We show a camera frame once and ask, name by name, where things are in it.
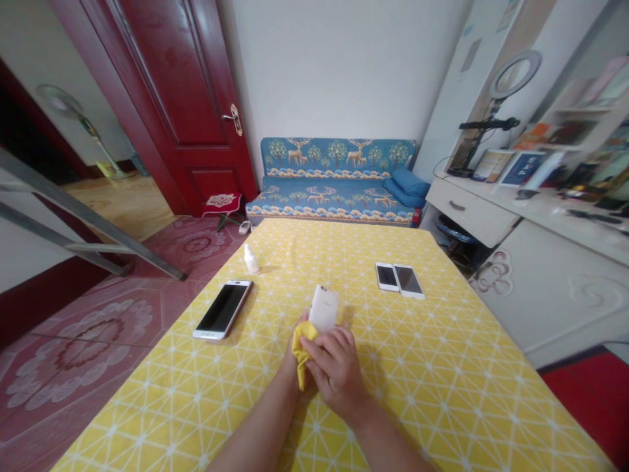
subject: yellow cleaning cloth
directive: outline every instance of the yellow cleaning cloth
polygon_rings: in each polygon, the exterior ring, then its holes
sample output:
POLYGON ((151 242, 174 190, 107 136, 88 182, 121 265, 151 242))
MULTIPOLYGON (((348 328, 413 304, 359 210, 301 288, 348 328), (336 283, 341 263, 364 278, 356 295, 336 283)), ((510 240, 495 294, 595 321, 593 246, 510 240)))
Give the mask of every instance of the yellow cleaning cloth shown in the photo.
POLYGON ((310 323, 310 321, 302 321, 295 328, 293 333, 293 355, 297 358, 297 377, 299 378, 299 390, 303 391, 306 387, 306 362, 311 358, 310 354, 303 348, 301 336, 304 336, 310 341, 314 341, 318 336, 316 328, 310 323))

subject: hand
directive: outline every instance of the hand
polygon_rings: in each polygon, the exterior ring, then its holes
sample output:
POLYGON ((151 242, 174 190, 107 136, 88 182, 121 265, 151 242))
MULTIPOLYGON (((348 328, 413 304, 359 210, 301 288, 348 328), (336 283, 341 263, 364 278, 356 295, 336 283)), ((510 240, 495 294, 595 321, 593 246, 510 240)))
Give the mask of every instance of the hand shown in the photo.
POLYGON ((281 374, 285 378, 288 379, 290 385, 296 385, 297 391, 299 391, 299 380, 297 379, 297 359, 293 354, 293 335, 295 333, 295 328, 302 321, 307 321, 308 319, 308 310, 304 310, 303 315, 299 318, 298 322, 293 326, 292 333, 290 338, 288 338, 288 343, 286 344, 286 351, 284 352, 284 358, 282 359, 282 364, 280 368, 277 370, 277 374, 281 374))
POLYGON ((313 358, 306 367, 313 375, 323 401, 350 428, 360 427, 368 418, 370 405, 375 400, 362 381, 351 331, 337 326, 313 342, 302 337, 301 343, 313 358))

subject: pink stool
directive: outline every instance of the pink stool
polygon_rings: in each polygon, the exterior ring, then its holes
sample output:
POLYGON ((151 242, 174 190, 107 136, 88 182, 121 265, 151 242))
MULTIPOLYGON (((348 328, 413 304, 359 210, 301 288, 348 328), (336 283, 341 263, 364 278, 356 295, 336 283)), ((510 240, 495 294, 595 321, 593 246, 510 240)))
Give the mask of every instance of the pink stool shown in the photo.
POLYGON ((239 225, 241 222, 230 218, 229 215, 240 208, 241 197, 242 194, 240 192, 232 192, 227 194, 221 193, 220 195, 211 196, 205 204, 205 207, 203 208, 201 218, 203 218, 207 214, 221 215, 221 222, 218 224, 218 229, 216 231, 221 231, 221 228, 223 227, 223 225, 225 225, 225 223, 227 223, 228 220, 232 223, 236 223, 237 225, 239 225))

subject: red floor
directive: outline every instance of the red floor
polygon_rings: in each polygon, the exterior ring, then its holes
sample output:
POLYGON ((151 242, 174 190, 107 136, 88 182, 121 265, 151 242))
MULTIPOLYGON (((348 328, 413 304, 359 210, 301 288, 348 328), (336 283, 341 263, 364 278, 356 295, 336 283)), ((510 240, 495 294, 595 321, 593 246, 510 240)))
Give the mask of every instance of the red floor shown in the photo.
POLYGON ((542 375, 621 471, 629 471, 629 366, 610 352, 542 375))
POLYGON ((145 241, 188 274, 140 261, 0 352, 0 471, 47 471, 245 240, 182 218, 145 241))

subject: wooden floor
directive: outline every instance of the wooden floor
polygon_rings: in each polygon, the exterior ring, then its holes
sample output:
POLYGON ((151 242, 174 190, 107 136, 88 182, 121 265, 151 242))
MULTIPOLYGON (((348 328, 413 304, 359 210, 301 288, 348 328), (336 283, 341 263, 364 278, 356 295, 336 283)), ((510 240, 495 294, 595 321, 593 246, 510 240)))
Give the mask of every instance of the wooden floor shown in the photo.
POLYGON ((137 172, 128 179, 82 180, 62 189, 139 241, 179 218, 170 211, 153 178, 137 172))

